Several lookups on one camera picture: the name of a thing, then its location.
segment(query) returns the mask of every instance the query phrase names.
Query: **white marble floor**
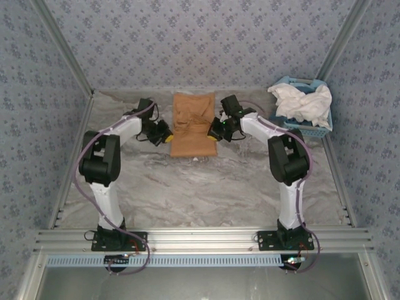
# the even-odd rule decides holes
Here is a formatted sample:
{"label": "white marble floor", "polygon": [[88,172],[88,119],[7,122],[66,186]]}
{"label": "white marble floor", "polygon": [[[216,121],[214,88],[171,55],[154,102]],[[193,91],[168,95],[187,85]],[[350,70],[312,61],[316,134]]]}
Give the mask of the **white marble floor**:
{"label": "white marble floor", "polygon": [[[99,130],[135,108],[140,98],[152,97],[160,116],[172,124],[171,91],[96,93],[88,129]],[[266,91],[216,91],[220,100],[235,94],[239,101],[258,103],[266,117],[274,108]],[[315,161],[304,187],[307,224],[339,225],[343,211],[318,139],[306,139]],[[273,226],[279,215],[279,188],[269,170],[268,149],[253,137],[219,142],[218,157],[171,158],[169,145],[153,146],[134,138],[121,148],[122,168],[117,182],[121,211],[128,227]],[[89,186],[80,176],[84,190]],[[60,228],[93,228],[98,214],[72,185],[63,207]]]}

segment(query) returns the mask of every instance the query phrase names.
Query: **white cloth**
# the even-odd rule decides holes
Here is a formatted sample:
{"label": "white cloth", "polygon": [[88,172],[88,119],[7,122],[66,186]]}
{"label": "white cloth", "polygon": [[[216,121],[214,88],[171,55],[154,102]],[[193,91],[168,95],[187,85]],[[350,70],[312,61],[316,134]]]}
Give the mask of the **white cloth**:
{"label": "white cloth", "polygon": [[332,131],[328,123],[332,95],[327,86],[320,85],[315,92],[306,95],[290,84],[279,83],[268,88],[268,92],[277,98],[276,116],[295,118],[297,122],[311,121],[313,126]]}

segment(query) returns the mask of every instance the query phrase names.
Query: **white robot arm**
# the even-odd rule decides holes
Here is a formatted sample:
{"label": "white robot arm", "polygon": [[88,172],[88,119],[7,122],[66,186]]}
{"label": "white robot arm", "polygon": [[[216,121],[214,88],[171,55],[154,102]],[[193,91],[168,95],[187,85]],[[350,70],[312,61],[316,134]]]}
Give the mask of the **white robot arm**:
{"label": "white robot arm", "polygon": [[[276,130],[276,125],[258,116],[256,112],[251,112],[241,118],[241,129],[243,133],[254,136],[267,146],[270,138],[284,135],[283,132]],[[296,212],[296,189],[298,188],[299,181],[300,179],[294,181],[290,186],[283,182],[279,183],[279,189],[281,192],[281,212],[279,214],[279,222],[286,229],[293,229],[300,226],[299,218]],[[304,222],[302,213],[303,186],[304,182],[302,182],[299,187],[299,210],[300,218]]]}
{"label": "white robot arm", "polygon": [[[141,99],[138,109],[126,114],[142,111],[151,104],[150,99]],[[165,121],[150,120],[153,110],[150,109],[146,114],[129,119],[123,116],[121,119],[126,120],[117,128],[97,139],[79,163],[79,172],[89,183],[98,206],[107,218],[120,228],[124,228],[124,217],[118,204],[115,180],[121,170],[121,146],[138,134],[145,134],[155,146],[160,143],[168,143],[173,138]],[[82,147],[84,148],[97,134],[98,132],[95,131],[86,132]],[[97,229],[112,231],[113,227],[99,215]]]}
{"label": "white robot arm", "polygon": [[281,212],[277,220],[278,229],[276,232],[257,234],[259,249],[298,249],[305,244],[308,249],[314,249],[313,239],[305,230],[303,218],[303,178],[309,171],[309,157],[298,141],[304,142],[301,132],[293,130],[288,134],[285,129],[258,116],[255,110],[243,109],[235,95],[224,98],[221,103],[224,114],[221,119],[214,118],[208,137],[215,141],[225,139],[230,142],[236,131],[254,136],[268,146],[271,172],[279,182]]}

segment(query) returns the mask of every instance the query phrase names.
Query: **brown towel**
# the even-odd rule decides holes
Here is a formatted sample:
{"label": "brown towel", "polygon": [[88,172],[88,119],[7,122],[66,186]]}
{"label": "brown towel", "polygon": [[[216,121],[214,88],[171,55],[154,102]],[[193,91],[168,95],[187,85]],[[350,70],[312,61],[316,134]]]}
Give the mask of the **brown towel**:
{"label": "brown towel", "polygon": [[214,102],[214,93],[174,95],[174,139],[171,141],[173,158],[217,156],[216,142],[207,137],[214,119]]}

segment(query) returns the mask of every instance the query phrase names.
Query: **plastic basket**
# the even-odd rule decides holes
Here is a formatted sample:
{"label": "plastic basket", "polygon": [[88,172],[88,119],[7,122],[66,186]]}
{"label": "plastic basket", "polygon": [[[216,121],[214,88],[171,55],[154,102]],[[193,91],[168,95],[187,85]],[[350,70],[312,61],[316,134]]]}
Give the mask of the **plastic basket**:
{"label": "plastic basket", "polygon": [[[294,86],[298,90],[309,94],[315,92],[316,88],[318,88],[320,85],[325,85],[327,86],[325,81],[318,80],[318,79],[297,79],[297,78],[291,78],[289,76],[284,76],[282,79],[277,81],[274,85],[279,84],[279,83],[287,83],[290,84],[291,86]],[[288,120],[286,117],[279,117],[283,119],[283,128],[286,129],[299,129],[302,133],[303,136],[312,136],[316,138],[323,138],[325,134],[327,134],[330,130],[325,128],[325,127],[319,127],[319,126],[312,126],[309,125],[311,122],[304,122],[302,124],[299,124],[296,121],[291,121]],[[329,123],[329,126],[333,128],[332,124],[332,114],[331,110],[329,109],[329,113],[327,116],[327,121]]]}

